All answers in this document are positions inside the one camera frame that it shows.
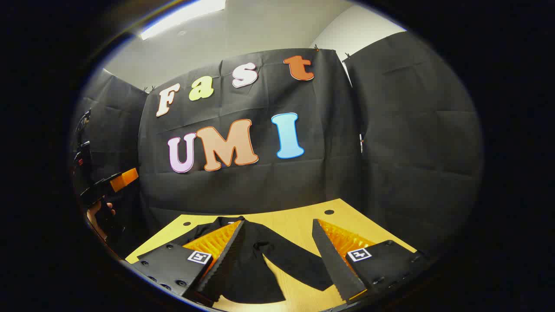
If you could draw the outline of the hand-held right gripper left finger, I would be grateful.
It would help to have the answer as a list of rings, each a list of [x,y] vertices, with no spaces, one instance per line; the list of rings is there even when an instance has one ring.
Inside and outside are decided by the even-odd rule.
[[[168,242],[137,257],[131,266],[175,296],[202,304],[218,301],[244,240],[244,220],[186,244]]]

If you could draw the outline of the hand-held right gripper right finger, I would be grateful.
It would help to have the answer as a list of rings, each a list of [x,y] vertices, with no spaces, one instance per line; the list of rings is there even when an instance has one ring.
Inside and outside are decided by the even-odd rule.
[[[348,303],[378,298],[424,271],[427,259],[393,240],[375,243],[321,219],[312,237],[341,298]]]

